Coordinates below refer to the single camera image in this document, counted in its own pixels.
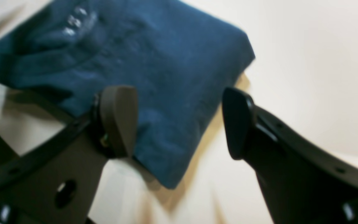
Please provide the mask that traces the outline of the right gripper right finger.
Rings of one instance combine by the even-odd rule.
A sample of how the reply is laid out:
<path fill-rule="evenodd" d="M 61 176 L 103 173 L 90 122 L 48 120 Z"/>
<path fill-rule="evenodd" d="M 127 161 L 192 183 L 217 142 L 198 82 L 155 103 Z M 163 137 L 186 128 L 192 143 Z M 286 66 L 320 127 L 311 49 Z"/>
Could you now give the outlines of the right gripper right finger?
<path fill-rule="evenodd" d="M 255 171 L 275 224 L 358 224 L 358 168 L 315 146 L 252 97 L 223 92 L 230 156 Z"/>

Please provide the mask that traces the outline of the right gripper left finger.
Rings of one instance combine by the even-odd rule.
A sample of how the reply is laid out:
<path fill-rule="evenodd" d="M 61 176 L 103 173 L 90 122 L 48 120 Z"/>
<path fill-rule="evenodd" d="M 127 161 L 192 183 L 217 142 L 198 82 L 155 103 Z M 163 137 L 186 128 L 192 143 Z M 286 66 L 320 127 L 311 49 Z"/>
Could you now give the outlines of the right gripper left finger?
<path fill-rule="evenodd" d="M 0 224 L 92 224 L 105 164 L 131 157 L 137 90 L 109 86 L 88 113 L 23 156 L 0 137 Z"/>

